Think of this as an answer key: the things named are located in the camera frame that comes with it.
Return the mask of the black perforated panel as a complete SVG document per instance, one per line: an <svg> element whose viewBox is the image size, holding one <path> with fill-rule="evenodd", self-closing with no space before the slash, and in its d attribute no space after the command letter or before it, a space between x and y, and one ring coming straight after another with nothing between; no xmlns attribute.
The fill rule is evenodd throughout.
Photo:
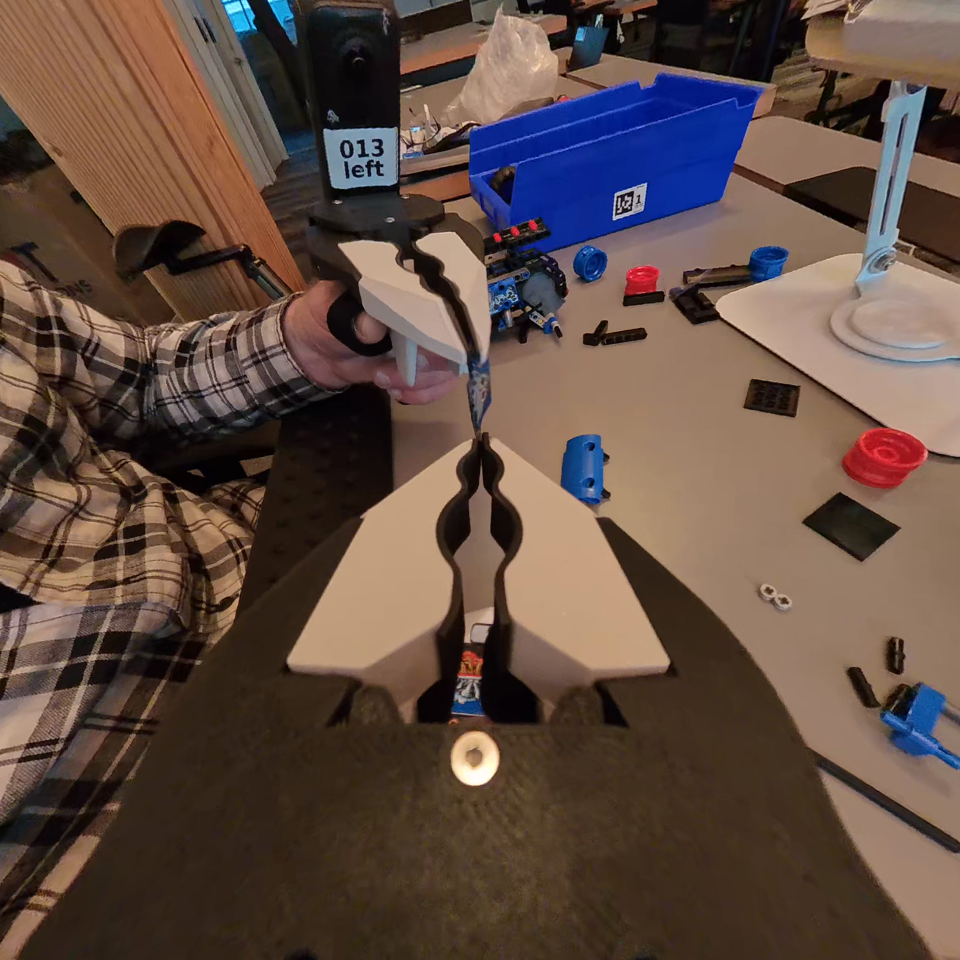
<svg viewBox="0 0 960 960"><path fill-rule="evenodd" d="M236 614L394 488L389 397L354 386L285 417Z"/></svg>

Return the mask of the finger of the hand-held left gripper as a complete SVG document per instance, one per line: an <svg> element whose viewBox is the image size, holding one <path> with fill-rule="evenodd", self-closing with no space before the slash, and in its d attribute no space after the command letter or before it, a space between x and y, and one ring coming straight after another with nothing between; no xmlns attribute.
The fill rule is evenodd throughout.
<svg viewBox="0 0 960 960"><path fill-rule="evenodd" d="M338 248L357 276L364 311L390 331L391 354L404 384L417 383L421 353L445 359L460 377L467 373L467 352L452 307L402 264L397 245L358 239Z"/></svg>
<svg viewBox="0 0 960 960"><path fill-rule="evenodd" d="M478 229L435 229L412 243L414 270L445 305L472 375L489 361L493 328L484 239Z"/></svg>

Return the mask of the white stand with base plate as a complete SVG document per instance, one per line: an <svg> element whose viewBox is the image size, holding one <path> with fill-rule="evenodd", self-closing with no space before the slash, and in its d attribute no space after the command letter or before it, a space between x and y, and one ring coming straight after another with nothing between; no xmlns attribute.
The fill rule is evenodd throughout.
<svg viewBox="0 0 960 960"><path fill-rule="evenodd" d="M951 311L953 329L927 356L906 348L876 356L839 338L832 319L859 306L858 256L843 254L723 295L721 318L882 426L905 431L934 454L959 456L958 281L895 263L889 282L905 299Z"/></svg>

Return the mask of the large red wheel rim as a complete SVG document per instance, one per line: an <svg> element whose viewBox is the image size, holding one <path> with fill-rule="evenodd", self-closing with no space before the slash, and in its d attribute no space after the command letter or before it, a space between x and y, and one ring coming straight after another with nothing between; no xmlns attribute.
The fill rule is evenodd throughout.
<svg viewBox="0 0 960 960"><path fill-rule="evenodd" d="M929 457L927 447L913 435L878 427L862 433L842 458L845 474L875 489L894 489Z"/></svg>

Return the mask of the white desk stand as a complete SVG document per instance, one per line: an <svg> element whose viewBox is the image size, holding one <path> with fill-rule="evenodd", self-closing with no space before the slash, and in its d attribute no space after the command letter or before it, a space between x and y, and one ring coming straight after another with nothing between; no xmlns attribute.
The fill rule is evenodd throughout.
<svg viewBox="0 0 960 960"><path fill-rule="evenodd" d="M911 364L959 357L958 309L893 277L899 221L926 96L925 86L891 82L881 113L881 152L854 281L855 299L837 308L830 319L834 336L858 353Z"/></svg>

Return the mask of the blue black toy vehicle assembly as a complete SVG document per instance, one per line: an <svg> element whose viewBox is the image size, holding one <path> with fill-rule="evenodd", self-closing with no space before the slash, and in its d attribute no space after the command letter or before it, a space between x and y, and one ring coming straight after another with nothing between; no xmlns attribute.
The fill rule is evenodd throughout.
<svg viewBox="0 0 960 960"><path fill-rule="evenodd" d="M539 249L551 232L535 218L495 231L484 241L488 310L493 334L514 331L526 343L533 330L561 340L558 313L569 287L558 261Z"/></svg>

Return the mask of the black square tile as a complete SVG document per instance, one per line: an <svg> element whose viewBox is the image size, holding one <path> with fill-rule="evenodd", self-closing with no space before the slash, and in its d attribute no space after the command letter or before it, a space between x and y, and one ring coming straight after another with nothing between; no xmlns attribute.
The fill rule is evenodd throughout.
<svg viewBox="0 0 960 960"><path fill-rule="evenodd" d="M812 510L802 525L858 562L864 562L901 530L899 524L837 492Z"/></svg>

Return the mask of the wooden cabinet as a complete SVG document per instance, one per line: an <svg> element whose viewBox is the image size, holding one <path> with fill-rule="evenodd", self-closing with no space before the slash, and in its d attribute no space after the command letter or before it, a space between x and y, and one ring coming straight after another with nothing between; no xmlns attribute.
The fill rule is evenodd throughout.
<svg viewBox="0 0 960 960"><path fill-rule="evenodd" d="M170 220L306 282L169 2L1 3L2 97L115 236Z"/></svg>

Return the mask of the black mat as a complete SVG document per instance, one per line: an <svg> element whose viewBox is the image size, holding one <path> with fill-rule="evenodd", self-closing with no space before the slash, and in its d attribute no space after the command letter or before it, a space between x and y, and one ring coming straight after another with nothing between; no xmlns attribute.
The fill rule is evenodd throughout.
<svg viewBox="0 0 960 960"><path fill-rule="evenodd" d="M875 171L850 167L784 186L783 194L849 227L869 217ZM898 239L939 258L959 262L959 198L909 181L898 221Z"/></svg>

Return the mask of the blue cylindrical toy part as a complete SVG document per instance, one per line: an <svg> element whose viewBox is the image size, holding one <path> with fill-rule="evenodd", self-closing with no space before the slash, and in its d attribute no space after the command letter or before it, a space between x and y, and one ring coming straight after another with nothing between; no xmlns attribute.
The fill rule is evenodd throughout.
<svg viewBox="0 0 960 960"><path fill-rule="evenodd" d="M597 506L611 498L605 485L605 468L609 454L598 434L570 438L563 452L560 486L570 496L587 506Z"/></svg>

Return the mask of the person's plaid shirt torso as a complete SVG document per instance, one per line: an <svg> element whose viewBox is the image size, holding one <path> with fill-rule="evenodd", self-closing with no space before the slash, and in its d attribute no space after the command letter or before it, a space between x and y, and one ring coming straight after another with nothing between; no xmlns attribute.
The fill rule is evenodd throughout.
<svg viewBox="0 0 960 960"><path fill-rule="evenodd" d="M266 476L198 494L48 392L2 405L2 958L114 820L166 694L232 625Z"/></svg>

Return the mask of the grey desk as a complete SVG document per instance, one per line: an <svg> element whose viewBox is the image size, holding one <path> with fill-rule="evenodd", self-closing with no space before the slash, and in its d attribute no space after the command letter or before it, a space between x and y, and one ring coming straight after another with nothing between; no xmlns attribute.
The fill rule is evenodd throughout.
<svg viewBox="0 0 960 960"><path fill-rule="evenodd" d="M958 705L958 463L933 458L900 488L852 482L841 458L870 421L721 321L671 303L623 310L626 271L664 285L691 267L744 262L760 246L788 268L858 253L858 234L734 174L711 206L603 238L604 277L572 284L563 339L499 342L485 426L558 479L567 440L596 433L610 455L603 515L697 594L749 650L818 753L958 837L958 774L891 748L845 674L877 696L897 683L884 642L904 640L907 682ZM647 338L588 346L610 330ZM800 386L796 417L743 408L752 378ZM899 525L858 561L803 525L843 493ZM777 610L761 584L788 595Z"/></svg>

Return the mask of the black toy axle rod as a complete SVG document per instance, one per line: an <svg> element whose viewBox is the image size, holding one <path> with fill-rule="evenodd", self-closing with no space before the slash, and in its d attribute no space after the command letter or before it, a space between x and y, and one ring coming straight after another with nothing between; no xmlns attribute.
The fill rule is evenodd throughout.
<svg viewBox="0 0 960 960"><path fill-rule="evenodd" d="M954 835L949 834L933 822L910 810L876 787L871 786L861 777L826 758L818 751L811 749L807 751L810 753L813 762L820 772L831 777L839 784L846 786L846 788L856 793L862 799L884 810L896 820L926 839L934 842L942 849L953 855L959 855L959 840L954 837Z"/></svg>

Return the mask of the person's left forearm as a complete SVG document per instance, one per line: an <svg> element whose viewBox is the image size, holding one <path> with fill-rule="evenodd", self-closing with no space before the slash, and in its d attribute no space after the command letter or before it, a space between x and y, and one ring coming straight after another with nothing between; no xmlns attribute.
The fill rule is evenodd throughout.
<svg viewBox="0 0 960 960"><path fill-rule="evenodd" d="M339 393L284 342L286 298L254 311L140 327L2 264L2 423L72 416L106 441L227 437Z"/></svg>

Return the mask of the clear plastic bag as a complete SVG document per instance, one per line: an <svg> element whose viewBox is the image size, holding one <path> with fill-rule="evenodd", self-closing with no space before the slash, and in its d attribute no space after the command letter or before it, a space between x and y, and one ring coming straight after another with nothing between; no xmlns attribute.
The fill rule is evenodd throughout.
<svg viewBox="0 0 960 960"><path fill-rule="evenodd" d="M441 116L453 127L495 123L525 104L552 100L559 77L543 27L498 8L461 91Z"/></svg>

